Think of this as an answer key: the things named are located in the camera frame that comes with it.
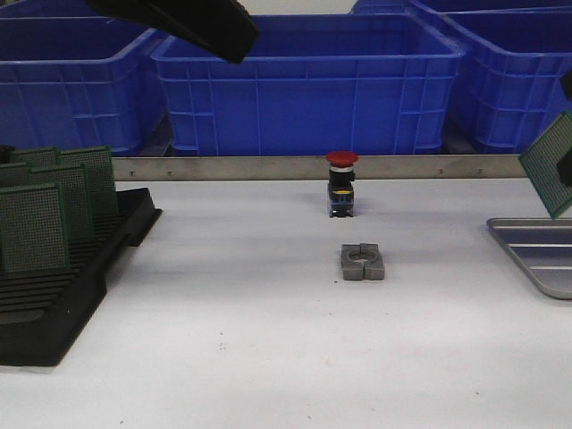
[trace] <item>blue plastic crate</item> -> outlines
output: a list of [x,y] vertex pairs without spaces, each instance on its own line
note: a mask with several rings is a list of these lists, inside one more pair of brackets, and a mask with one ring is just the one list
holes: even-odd
[[20,0],[0,7],[0,18],[98,15],[83,0]]
[[107,18],[0,20],[0,141],[133,155],[164,114],[164,33]]
[[202,156],[438,152],[463,53],[405,14],[256,17],[241,65],[177,38],[154,53],[174,147]]
[[453,13],[467,50],[450,117],[485,153],[521,153],[570,107],[559,79],[572,69],[572,13]]
[[444,13],[572,11],[572,0],[406,0],[408,11],[443,30]]
[[357,0],[351,8],[355,14],[403,13],[407,0]]

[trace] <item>metal clamp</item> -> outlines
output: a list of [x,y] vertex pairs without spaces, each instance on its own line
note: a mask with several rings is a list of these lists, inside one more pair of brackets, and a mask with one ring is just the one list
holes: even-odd
[[385,267],[376,244],[342,244],[343,280],[383,280]]

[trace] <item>black antistatic tray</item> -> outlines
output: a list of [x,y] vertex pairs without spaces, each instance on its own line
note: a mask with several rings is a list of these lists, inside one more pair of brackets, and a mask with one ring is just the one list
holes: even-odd
[[140,244],[161,214],[148,189],[117,197],[119,215],[96,217],[96,238],[70,244],[69,270],[0,276],[0,365],[62,360],[107,292],[107,269],[125,247]]

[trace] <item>stainless steel tray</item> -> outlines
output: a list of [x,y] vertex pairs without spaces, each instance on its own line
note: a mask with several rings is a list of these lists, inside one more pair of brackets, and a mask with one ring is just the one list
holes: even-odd
[[490,219],[487,224],[541,292],[572,299],[572,219]]

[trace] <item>black pcb rack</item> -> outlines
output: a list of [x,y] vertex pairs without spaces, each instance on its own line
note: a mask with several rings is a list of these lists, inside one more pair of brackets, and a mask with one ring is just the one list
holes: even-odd
[[[28,271],[8,269],[9,266],[19,268],[20,256],[23,265],[28,263],[26,246],[17,248],[19,247],[17,244],[13,245],[13,237],[20,236],[18,228],[25,229],[29,224],[34,224],[35,226],[32,225],[30,228],[36,229],[28,234],[28,238],[34,239],[38,234],[42,235],[43,231],[49,233],[48,229],[53,225],[46,223],[46,219],[35,214],[28,219],[27,214],[23,212],[20,212],[20,216],[14,219],[14,222],[19,225],[15,229],[15,234],[11,235],[14,228],[10,228],[10,223],[0,225],[6,228],[0,231],[2,250],[3,252],[6,250],[5,254],[0,255],[3,263],[3,270],[0,272],[0,365],[57,365],[105,296],[105,274],[108,268],[126,247],[137,247],[141,243],[162,213],[160,209],[155,208],[149,190],[146,188],[115,191],[111,159],[107,158],[105,151],[97,156],[102,164],[105,164],[105,168],[99,170],[92,168],[91,177],[101,175],[103,172],[108,179],[107,188],[110,189],[102,193],[100,181],[92,183],[93,186],[87,198],[93,199],[96,204],[89,237],[67,240],[67,231],[60,229],[60,238],[64,240],[60,241],[58,247],[55,245],[53,249],[50,246],[43,247],[42,249],[46,249],[45,253],[38,253],[38,248],[29,248],[29,250],[36,250],[35,255],[33,252],[29,253],[32,259],[38,255],[41,259],[42,256],[49,256],[50,252],[63,248],[64,265]],[[55,190],[62,202],[62,185],[62,183],[54,183],[39,187],[1,188],[4,205],[0,209],[2,212],[5,211],[6,215],[10,212],[11,200],[5,198],[6,194],[25,193],[30,190],[32,192]],[[85,199],[86,194],[81,194],[79,198]],[[113,203],[105,208],[100,204],[105,200]],[[32,205],[34,204],[38,206],[40,212],[44,208],[42,202],[32,201]]]

